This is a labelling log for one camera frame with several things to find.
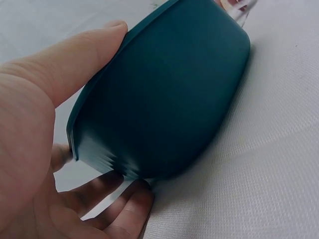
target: finger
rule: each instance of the finger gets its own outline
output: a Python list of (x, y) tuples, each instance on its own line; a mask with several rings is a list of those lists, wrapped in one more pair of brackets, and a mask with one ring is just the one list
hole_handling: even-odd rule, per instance
[(60, 170), (72, 160), (72, 152), (68, 145), (54, 144), (52, 147), (51, 166), (53, 172)]
[(104, 231), (110, 238), (137, 239), (148, 218), (154, 196), (148, 189), (133, 194), (119, 216)]
[(122, 182), (123, 176), (112, 171), (69, 192), (61, 192), (60, 195), (66, 206), (82, 217), (114, 192)]
[(51, 205), (49, 207), (49, 214), (56, 229), (51, 232), (51, 238), (106, 239), (102, 231), (86, 225), (78, 215), (69, 208)]
[(103, 29), (80, 33), (37, 54), (6, 63), (0, 71), (33, 82), (57, 107), (112, 59), (127, 30), (126, 23), (114, 21)]
[(142, 189), (150, 189), (147, 182), (142, 180), (133, 182), (108, 208), (95, 218), (88, 219), (85, 222), (95, 228), (104, 230), (120, 214), (132, 195)]

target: plastic bowl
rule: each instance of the plastic bowl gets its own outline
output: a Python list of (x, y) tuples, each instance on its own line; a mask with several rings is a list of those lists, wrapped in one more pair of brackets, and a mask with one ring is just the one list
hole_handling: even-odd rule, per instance
[(76, 160), (129, 179), (181, 172), (216, 134), (249, 53), (213, 1), (166, 2), (82, 90), (67, 126)]

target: white cloth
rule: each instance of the white cloth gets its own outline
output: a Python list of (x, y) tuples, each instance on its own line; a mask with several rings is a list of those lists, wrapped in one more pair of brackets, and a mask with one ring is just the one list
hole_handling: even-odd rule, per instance
[[(157, 184), (145, 239), (319, 237), (318, 9), (317, 0), (259, 0), (229, 115), (192, 168)], [(150, 0), (0, 0), (0, 61), (113, 18), (132, 27), (151, 10)], [(74, 100), (57, 110), (55, 141), (66, 139)], [(57, 175), (60, 189), (95, 174), (81, 165)]]

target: fingernail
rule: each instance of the fingernail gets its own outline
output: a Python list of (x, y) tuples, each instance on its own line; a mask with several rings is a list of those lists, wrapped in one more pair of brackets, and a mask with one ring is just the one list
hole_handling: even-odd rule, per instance
[(122, 20), (114, 20), (106, 23), (103, 28), (110, 28), (110, 27), (115, 27), (115, 26), (120, 26), (120, 25), (126, 25), (126, 22)]

